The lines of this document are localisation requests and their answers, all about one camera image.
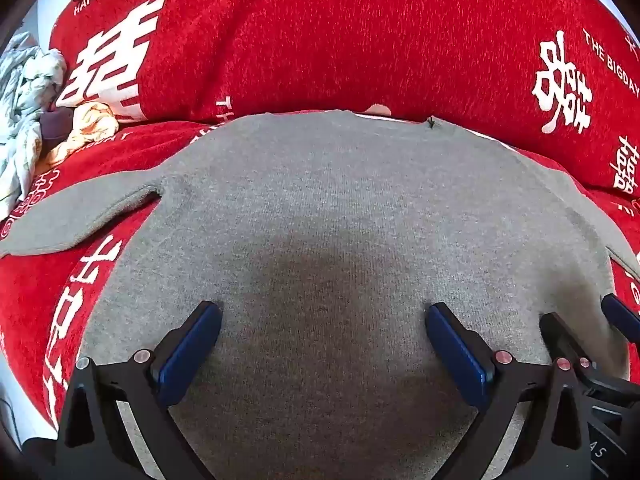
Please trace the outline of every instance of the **light blue cloth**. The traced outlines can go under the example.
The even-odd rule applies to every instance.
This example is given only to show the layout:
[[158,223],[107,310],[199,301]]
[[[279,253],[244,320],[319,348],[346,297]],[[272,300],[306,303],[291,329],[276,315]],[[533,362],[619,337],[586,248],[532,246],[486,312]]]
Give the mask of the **light blue cloth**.
[[0,220],[29,193],[42,146],[38,118],[65,70],[60,51],[44,52],[29,32],[12,37],[0,57]]

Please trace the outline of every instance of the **red bedding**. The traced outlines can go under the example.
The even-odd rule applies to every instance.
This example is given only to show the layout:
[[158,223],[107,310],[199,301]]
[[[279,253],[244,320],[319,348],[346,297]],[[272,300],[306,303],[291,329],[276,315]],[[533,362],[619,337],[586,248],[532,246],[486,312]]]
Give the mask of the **red bedding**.
[[[409,120],[436,114],[567,168],[640,251],[639,49],[596,0],[78,0],[51,46],[71,69],[58,104],[100,100],[121,121],[373,104]],[[154,166],[209,130],[144,124],[83,148],[34,181],[0,237],[38,200]],[[54,424],[92,307],[153,207],[72,250],[0,260],[0,344]],[[640,306],[640,284],[613,269],[616,293]]]
[[382,104],[640,196],[640,51],[597,0],[77,0],[50,43],[60,105],[215,123]]

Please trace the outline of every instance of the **yellow fabric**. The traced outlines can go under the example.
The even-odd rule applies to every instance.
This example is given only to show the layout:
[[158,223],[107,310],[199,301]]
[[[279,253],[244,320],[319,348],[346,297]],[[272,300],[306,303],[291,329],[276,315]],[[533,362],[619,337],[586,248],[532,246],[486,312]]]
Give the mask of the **yellow fabric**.
[[74,123],[71,133],[64,142],[53,148],[47,156],[38,161],[36,174],[55,168],[69,155],[89,142],[112,137],[120,125],[111,109],[103,103],[81,104],[74,111]]

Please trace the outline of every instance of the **silver screw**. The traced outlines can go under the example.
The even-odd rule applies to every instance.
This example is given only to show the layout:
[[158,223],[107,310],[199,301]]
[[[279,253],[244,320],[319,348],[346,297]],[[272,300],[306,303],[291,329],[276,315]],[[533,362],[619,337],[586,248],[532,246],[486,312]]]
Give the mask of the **silver screw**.
[[89,365],[89,358],[88,357],[81,357],[78,359],[78,362],[76,363],[76,368],[78,370],[84,370],[85,368],[87,368]]
[[498,350],[495,353],[495,360],[503,365],[508,365],[511,361],[513,361],[513,356],[506,350]]
[[151,352],[149,350],[138,350],[136,352],[136,354],[133,356],[133,360],[137,363],[146,363],[147,361],[149,361],[149,358],[151,357]]
[[569,359],[565,359],[564,357],[558,358],[558,368],[564,371],[571,370]]

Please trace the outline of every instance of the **gray knit fabric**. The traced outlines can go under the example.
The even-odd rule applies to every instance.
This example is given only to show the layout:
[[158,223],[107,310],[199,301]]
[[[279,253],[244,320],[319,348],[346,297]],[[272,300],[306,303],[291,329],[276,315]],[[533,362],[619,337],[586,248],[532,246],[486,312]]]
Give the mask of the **gray knit fabric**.
[[0,252],[68,248],[151,192],[162,199],[82,352],[126,359],[200,300],[223,301],[218,344],[172,408],[219,480],[430,478],[474,410],[428,343],[425,303],[445,301],[489,345],[538,363],[540,315],[559,312],[605,370],[628,374],[599,308],[610,256],[640,276],[619,229],[564,173],[445,121],[238,119],[157,168],[43,200]]

